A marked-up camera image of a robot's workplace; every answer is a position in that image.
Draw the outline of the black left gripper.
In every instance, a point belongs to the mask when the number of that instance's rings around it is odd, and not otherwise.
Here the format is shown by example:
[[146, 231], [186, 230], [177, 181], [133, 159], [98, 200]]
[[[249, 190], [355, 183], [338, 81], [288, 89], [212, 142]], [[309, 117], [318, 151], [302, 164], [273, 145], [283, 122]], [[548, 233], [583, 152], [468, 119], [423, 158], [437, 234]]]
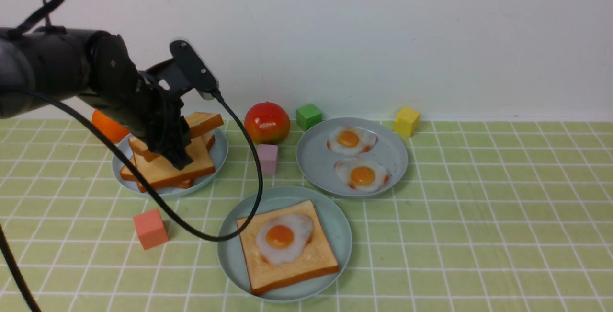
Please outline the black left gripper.
[[191, 165], [187, 148], [192, 141], [181, 116], [182, 105], [153, 76], [113, 60], [103, 72], [103, 100], [103, 113], [127, 128], [151, 152], [165, 156], [180, 171]]

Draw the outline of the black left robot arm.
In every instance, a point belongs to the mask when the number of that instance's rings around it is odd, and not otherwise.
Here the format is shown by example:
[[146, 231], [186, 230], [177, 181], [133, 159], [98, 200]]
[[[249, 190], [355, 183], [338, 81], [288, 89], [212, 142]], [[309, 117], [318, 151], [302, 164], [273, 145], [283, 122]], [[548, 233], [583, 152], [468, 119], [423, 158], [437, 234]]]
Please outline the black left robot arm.
[[178, 170], [193, 162], [181, 96], [190, 87], [167, 59], [138, 71], [120, 35], [101, 30], [1, 29], [1, 87], [21, 87], [53, 100], [77, 97], [125, 127], [149, 152]]

